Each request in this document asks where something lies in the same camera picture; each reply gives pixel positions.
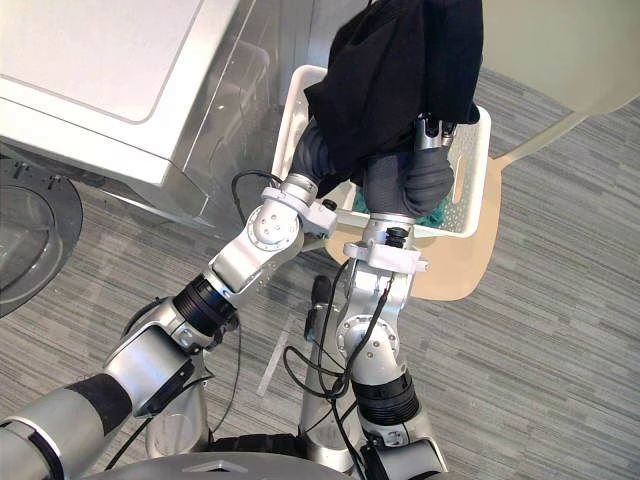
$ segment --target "washing machine door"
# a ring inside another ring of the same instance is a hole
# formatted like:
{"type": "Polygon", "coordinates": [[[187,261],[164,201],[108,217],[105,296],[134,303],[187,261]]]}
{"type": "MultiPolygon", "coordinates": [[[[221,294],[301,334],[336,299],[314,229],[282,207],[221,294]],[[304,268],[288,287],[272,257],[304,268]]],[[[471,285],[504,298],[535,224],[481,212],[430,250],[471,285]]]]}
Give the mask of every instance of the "washing machine door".
{"type": "Polygon", "coordinates": [[[81,228],[82,204],[68,179],[0,158],[0,317],[53,279],[81,228]]]}

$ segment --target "clothing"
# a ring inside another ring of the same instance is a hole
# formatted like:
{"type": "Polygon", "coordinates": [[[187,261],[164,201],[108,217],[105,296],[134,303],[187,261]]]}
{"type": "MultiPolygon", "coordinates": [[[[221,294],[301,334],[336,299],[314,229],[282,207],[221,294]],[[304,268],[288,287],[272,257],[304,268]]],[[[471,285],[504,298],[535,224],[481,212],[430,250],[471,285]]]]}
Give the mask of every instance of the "clothing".
{"type": "Polygon", "coordinates": [[[369,210],[412,218],[431,213],[453,186],[448,152],[449,147],[439,147],[370,159],[362,185],[369,210]]]}
{"type": "Polygon", "coordinates": [[[319,194],[356,178],[366,158],[413,148],[420,113],[475,123],[481,0],[380,0],[336,34],[326,77],[307,88],[335,174],[319,194]]]}

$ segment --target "dark gray cloth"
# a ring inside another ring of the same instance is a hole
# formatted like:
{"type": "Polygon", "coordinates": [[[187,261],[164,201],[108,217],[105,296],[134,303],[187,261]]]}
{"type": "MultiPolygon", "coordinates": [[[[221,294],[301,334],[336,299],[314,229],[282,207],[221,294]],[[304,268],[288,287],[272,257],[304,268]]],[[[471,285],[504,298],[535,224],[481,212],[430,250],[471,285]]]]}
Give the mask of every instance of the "dark gray cloth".
{"type": "MultiPolygon", "coordinates": [[[[362,186],[369,210],[413,218],[430,213],[453,185],[448,151],[448,147],[441,147],[368,158],[362,186]]],[[[302,132],[289,171],[310,178],[316,185],[335,174],[327,144],[313,118],[302,132]]]]}
{"type": "Polygon", "coordinates": [[[289,173],[300,173],[320,185],[322,180],[335,173],[329,161],[329,151],[315,118],[302,132],[296,145],[289,173]]]}
{"type": "Polygon", "coordinates": [[[364,201],[373,213],[419,218],[433,211],[453,186],[449,147],[370,159],[364,171],[364,201]]]}

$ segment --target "black cable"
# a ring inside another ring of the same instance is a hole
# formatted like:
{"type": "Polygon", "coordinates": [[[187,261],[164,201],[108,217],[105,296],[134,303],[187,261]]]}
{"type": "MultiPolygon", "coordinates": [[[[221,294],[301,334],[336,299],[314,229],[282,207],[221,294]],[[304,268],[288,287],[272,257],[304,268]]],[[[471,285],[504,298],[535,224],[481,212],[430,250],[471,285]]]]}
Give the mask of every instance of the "black cable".
{"type": "MultiPolygon", "coordinates": [[[[204,382],[206,380],[209,380],[211,378],[213,378],[213,375],[207,375],[206,377],[198,378],[196,380],[193,380],[192,382],[187,383],[186,385],[184,385],[182,387],[182,389],[180,390],[180,393],[177,396],[182,395],[184,392],[186,392],[188,389],[190,389],[194,385],[196,385],[196,384],[198,384],[200,382],[204,382]]],[[[136,438],[138,438],[138,435],[140,435],[140,433],[147,427],[147,425],[149,425],[151,420],[153,420],[153,417],[149,417],[149,418],[145,419],[145,421],[140,424],[140,426],[136,429],[136,431],[131,434],[131,436],[127,439],[127,441],[124,442],[124,445],[122,445],[122,447],[120,447],[120,450],[118,450],[118,452],[113,456],[111,461],[104,468],[105,472],[107,470],[111,470],[115,466],[115,464],[118,463],[118,460],[120,460],[120,457],[122,457],[124,452],[127,451],[127,449],[131,446],[131,444],[134,442],[134,440],[136,438]]]]}
{"type": "Polygon", "coordinates": [[[283,357],[286,357],[288,352],[293,352],[300,360],[302,360],[304,363],[306,363],[309,368],[312,368],[316,372],[324,373],[325,375],[329,375],[331,377],[341,377],[342,374],[343,374],[343,372],[334,372],[332,370],[327,370],[326,368],[319,367],[317,364],[313,363],[311,360],[309,360],[307,357],[305,357],[304,354],[300,350],[298,350],[296,347],[293,347],[291,345],[287,345],[284,348],[284,351],[282,352],[283,357]]]}
{"type": "Polygon", "coordinates": [[[336,364],[336,366],[337,366],[338,368],[340,368],[340,369],[344,370],[344,367],[343,367],[342,365],[340,365],[340,363],[338,363],[338,361],[337,361],[335,358],[333,358],[333,356],[332,356],[329,352],[327,352],[327,350],[326,350],[323,346],[321,346],[321,345],[320,345],[320,344],[319,344],[315,339],[312,339],[312,342],[313,342],[313,343],[314,343],[314,344],[315,344],[315,345],[316,345],[320,350],[322,350],[322,353],[323,353],[324,355],[326,355],[327,357],[329,357],[329,359],[330,359],[333,363],[335,363],[335,364],[336,364]]]}
{"type": "Polygon", "coordinates": [[[378,319],[380,318],[380,314],[382,313],[382,309],[384,308],[384,305],[387,302],[387,298],[389,296],[389,291],[391,290],[391,285],[393,284],[393,280],[395,278],[395,273],[391,273],[391,276],[389,277],[389,281],[387,282],[387,286],[385,287],[382,295],[378,299],[378,304],[376,305],[376,309],[374,310],[373,315],[371,316],[371,320],[369,321],[369,327],[367,328],[367,331],[365,332],[365,334],[362,337],[362,339],[360,340],[360,342],[358,342],[358,345],[356,346],[355,350],[353,351],[353,353],[349,357],[349,360],[347,361],[347,365],[346,365],[344,371],[342,373],[338,374],[337,372],[332,372],[330,370],[326,370],[326,369],[322,368],[322,352],[324,351],[324,340],[325,340],[325,337],[326,337],[327,325],[329,323],[329,315],[330,315],[330,312],[331,312],[333,299],[334,299],[334,296],[335,296],[336,286],[337,286],[339,277],[340,277],[341,273],[344,271],[344,269],[346,268],[347,264],[348,264],[348,261],[343,263],[340,266],[340,268],[338,269],[338,273],[336,274],[336,278],[334,280],[333,286],[331,288],[331,296],[329,297],[329,304],[328,304],[328,308],[327,308],[327,314],[325,315],[324,324],[322,326],[322,335],[320,337],[320,344],[319,344],[320,351],[318,352],[318,363],[314,364],[309,359],[302,357],[300,352],[298,350],[296,350],[295,348],[290,347],[290,346],[287,347],[288,349],[294,351],[294,353],[296,353],[296,355],[298,355],[310,368],[312,368],[313,370],[315,370],[318,373],[318,381],[320,383],[320,387],[322,388],[322,392],[318,392],[318,391],[308,387],[307,385],[304,384],[304,382],[299,380],[296,377],[296,375],[293,373],[293,370],[291,369],[291,367],[289,366],[289,362],[287,360],[286,355],[283,355],[284,368],[287,371],[287,373],[289,374],[289,376],[291,377],[291,379],[296,383],[296,385],[298,385],[305,392],[307,392],[307,393],[309,393],[309,394],[311,394],[311,395],[313,395],[315,397],[325,398],[327,400],[338,399],[338,398],[344,396],[347,393],[347,391],[349,390],[349,378],[351,376],[351,370],[353,369],[353,364],[355,362],[355,359],[358,357],[358,355],[360,354],[362,349],[369,342],[369,339],[371,338],[371,335],[373,334],[373,330],[374,330],[374,328],[375,328],[375,326],[376,326],[376,324],[378,322],[378,319]],[[332,387],[330,389],[327,388],[327,386],[324,383],[324,379],[322,378],[322,374],[323,373],[337,377],[336,381],[334,382],[334,384],[332,385],[332,387]]]}
{"type": "Polygon", "coordinates": [[[154,309],[155,307],[160,305],[162,302],[164,302],[167,298],[169,297],[162,297],[162,298],[156,297],[154,301],[152,301],[151,303],[148,303],[147,305],[142,307],[140,310],[138,310],[136,313],[134,313],[133,316],[127,322],[127,324],[124,326],[124,329],[122,330],[122,336],[125,337],[131,331],[131,329],[136,324],[136,322],[140,320],[140,318],[142,318],[144,314],[146,314],[147,312],[150,312],[152,309],[154,309]]]}
{"type": "Polygon", "coordinates": [[[316,428],[318,425],[320,425],[325,418],[327,418],[329,415],[331,415],[331,408],[329,408],[329,410],[327,410],[327,413],[325,413],[322,417],[320,417],[320,420],[318,420],[316,423],[314,423],[313,425],[311,425],[309,428],[307,428],[304,432],[300,432],[300,435],[304,435],[306,433],[309,433],[311,430],[313,430],[314,428],[316,428]]]}
{"type": "Polygon", "coordinates": [[[238,197],[237,186],[238,186],[238,180],[248,175],[257,175],[258,177],[269,178],[278,183],[282,183],[282,180],[280,180],[280,178],[278,178],[273,173],[265,172],[262,170],[243,170],[242,172],[236,174],[233,177],[233,179],[231,180],[231,195],[233,195],[233,203],[235,204],[236,209],[238,210],[238,215],[240,215],[240,220],[242,220],[243,224],[247,223],[247,218],[244,216],[242,207],[240,206],[240,197],[238,197]]]}
{"type": "Polygon", "coordinates": [[[214,433],[218,431],[218,429],[222,426],[222,423],[227,418],[229,411],[231,410],[231,406],[233,405],[233,400],[236,397],[236,390],[238,389],[238,379],[240,378],[240,358],[242,357],[242,324],[238,323],[238,360],[236,365],[236,378],[233,381],[233,390],[231,391],[231,398],[229,399],[229,403],[227,404],[227,408],[222,414],[222,417],[218,421],[218,424],[215,426],[213,430],[209,433],[209,438],[212,440],[212,436],[214,433]]]}
{"type": "MultiPolygon", "coordinates": [[[[329,318],[331,317],[331,311],[333,310],[333,300],[336,296],[336,290],[338,288],[338,281],[342,276],[342,272],[349,265],[349,260],[345,261],[340,268],[336,272],[336,276],[333,279],[333,285],[331,285],[331,295],[329,296],[329,301],[327,302],[327,313],[324,315],[324,322],[322,324],[322,333],[320,334],[320,352],[318,352],[318,368],[322,368],[322,353],[324,352],[324,340],[327,336],[327,325],[329,325],[329,318]]],[[[322,391],[327,394],[327,388],[324,384],[324,379],[321,374],[318,374],[318,381],[320,382],[320,386],[322,387],[322,391]]]]}
{"type": "Polygon", "coordinates": [[[357,405],[358,405],[358,402],[354,400],[353,403],[349,405],[349,408],[347,408],[345,412],[342,414],[342,416],[340,417],[340,422],[344,423],[344,421],[347,419],[349,414],[353,412],[353,409],[356,408],[357,405]]]}
{"type": "Polygon", "coordinates": [[[147,425],[149,425],[149,422],[151,422],[151,420],[153,420],[153,417],[149,417],[149,418],[145,419],[145,421],[140,424],[140,426],[136,429],[135,432],[133,432],[133,434],[124,443],[124,445],[122,445],[122,447],[120,447],[120,450],[118,450],[118,453],[116,453],[113,456],[113,458],[111,459],[111,461],[107,464],[107,466],[104,467],[104,471],[105,472],[107,470],[111,470],[115,466],[115,464],[118,463],[118,460],[120,460],[120,457],[124,454],[124,452],[127,451],[127,448],[129,448],[131,446],[133,441],[138,437],[138,435],[140,435],[142,430],[144,430],[147,427],[147,425]]]}
{"type": "Polygon", "coordinates": [[[340,421],[340,414],[338,413],[338,407],[336,406],[335,399],[331,400],[331,411],[333,412],[333,417],[336,419],[336,425],[338,426],[338,430],[340,431],[340,436],[342,437],[342,440],[344,441],[344,444],[347,447],[349,454],[351,455],[351,459],[353,460],[353,466],[356,467],[356,470],[358,471],[358,475],[360,475],[360,478],[367,478],[364,476],[364,474],[362,473],[362,469],[360,468],[360,464],[362,463],[362,460],[360,459],[360,455],[358,455],[358,452],[356,451],[356,449],[353,447],[353,445],[351,445],[351,442],[349,441],[349,436],[347,435],[347,432],[344,431],[344,425],[340,421]]]}

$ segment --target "white bracket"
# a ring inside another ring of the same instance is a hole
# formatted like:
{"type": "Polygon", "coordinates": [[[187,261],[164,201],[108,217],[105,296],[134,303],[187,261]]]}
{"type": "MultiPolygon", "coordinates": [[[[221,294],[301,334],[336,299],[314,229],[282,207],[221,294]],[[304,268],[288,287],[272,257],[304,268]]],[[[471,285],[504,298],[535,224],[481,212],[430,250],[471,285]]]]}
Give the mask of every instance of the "white bracket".
{"type": "Polygon", "coordinates": [[[347,257],[364,260],[373,268],[413,275],[425,272],[428,262],[420,260],[420,250],[416,248],[397,248],[390,245],[371,242],[345,243],[344,254],[347,257]]]}
{"type": "Polygon", "coordinates": [[[262,191],[262,199],[274,200],[294,209],[302,221],[304,233],[329,237],[336,229],[338,216],[317,200],[308,206],[298,197],[273,187],[266,187],[262,191]]]}

